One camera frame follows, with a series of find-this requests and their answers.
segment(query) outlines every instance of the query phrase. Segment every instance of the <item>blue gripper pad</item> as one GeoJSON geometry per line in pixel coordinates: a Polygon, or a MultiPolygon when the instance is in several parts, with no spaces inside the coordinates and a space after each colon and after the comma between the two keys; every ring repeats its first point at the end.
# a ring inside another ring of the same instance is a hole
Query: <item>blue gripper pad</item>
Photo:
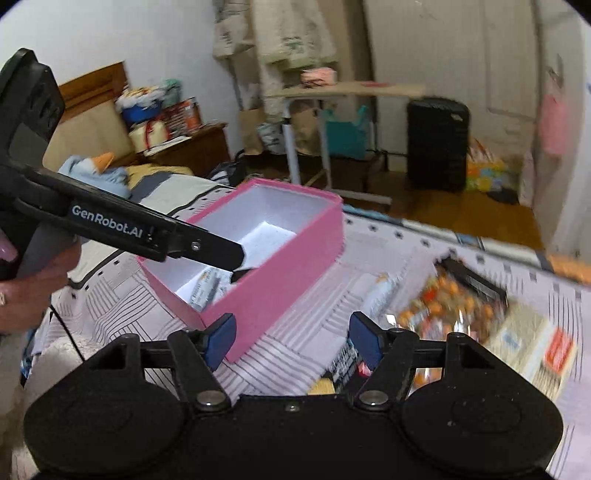
{"type": "Polygon", "coordinates": [[[206,335],[205,363],[215,371],[236,340],[236,317],[225,313],[203,332],[206,335]]]}
{"type": "Polygon", "coordinates": [[[361,312],[353,312],[349,319],[349,338],[370,370],[380,363],[383,354],[384,331],[361,312]]]}

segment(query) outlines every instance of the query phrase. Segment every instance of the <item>pink shoebox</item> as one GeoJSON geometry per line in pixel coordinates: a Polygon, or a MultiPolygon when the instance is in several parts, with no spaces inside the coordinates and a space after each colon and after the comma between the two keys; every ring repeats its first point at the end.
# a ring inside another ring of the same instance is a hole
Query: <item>pink shoebox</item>
{"type": "Polygon", "coordinates": [[[206,265],[187,258],[140,264],[160,299],[187,325],[203,329],[224,313],[238,332],[226,359],[235,362],[334,263],[343,248],[339,196],[271,180],[251,180],[189,219],[238,242],[241,268],[257,267],[201,313],[189,305],[206,265]]]}

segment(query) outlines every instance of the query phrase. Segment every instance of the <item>beige headboard cushion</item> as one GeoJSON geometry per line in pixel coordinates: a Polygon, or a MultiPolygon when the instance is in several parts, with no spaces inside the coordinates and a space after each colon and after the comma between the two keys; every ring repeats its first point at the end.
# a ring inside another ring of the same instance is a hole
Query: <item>beige headboard cushion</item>
{"type": "Polygon", "coordinates": [[[112,100],[60,123],[47,147],[43,165],[57,171],[71,155],[95,157],[106,152],[113,152],[115,159],[134,152],[112,100]]]}

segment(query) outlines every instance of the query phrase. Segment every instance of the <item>human hand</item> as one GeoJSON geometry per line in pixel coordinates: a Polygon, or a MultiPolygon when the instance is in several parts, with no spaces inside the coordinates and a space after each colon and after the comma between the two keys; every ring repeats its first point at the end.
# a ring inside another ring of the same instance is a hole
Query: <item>human hand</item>
{"type": "MultiPolygon", "coordinates": [[[[0,257],[13,260],[14,256],[5,240],[0,237],[0,257]]],[[[0,281],[0,300],[4,297],[4,304],[0,305],[0,332],[24,332],[37,327],[49,307],[51,294],[67,285],[67,273],[76,267],[79,259],[80,242],[76,242],[39,273],[0,281]]]]}

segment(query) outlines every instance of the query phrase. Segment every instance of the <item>black cable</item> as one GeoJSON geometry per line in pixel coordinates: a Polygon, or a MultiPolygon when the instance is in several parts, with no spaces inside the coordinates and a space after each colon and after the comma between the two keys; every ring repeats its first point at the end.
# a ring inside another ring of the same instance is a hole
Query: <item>black cable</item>
{"type": "Polygon", "coordinates": [[[76,353],[80,357],[80,360],[82,360],[82,363],[84,363],[86,360],[84,359],[84,356],[82,355],[82,352],[80,352],[80,349],[78,348],[78,345],[76,345],[76,342],[74,341],[74,337],[72,336],[72,334],[68,330],[68,327],[66,326],[66,324],[64,323],[64,321],[61,319],[60,314],[57,313],[56,308],[53,305],[51,305],[51,304],[49,305],[49,309],[51,310],[52,314],[56,316],[57,321],[60,322],[61,327],[66,331],[66,335],[70,339],[70,342],[72,343],[72,346],[74,347],[74,350],[76,350],[76,353]]]}

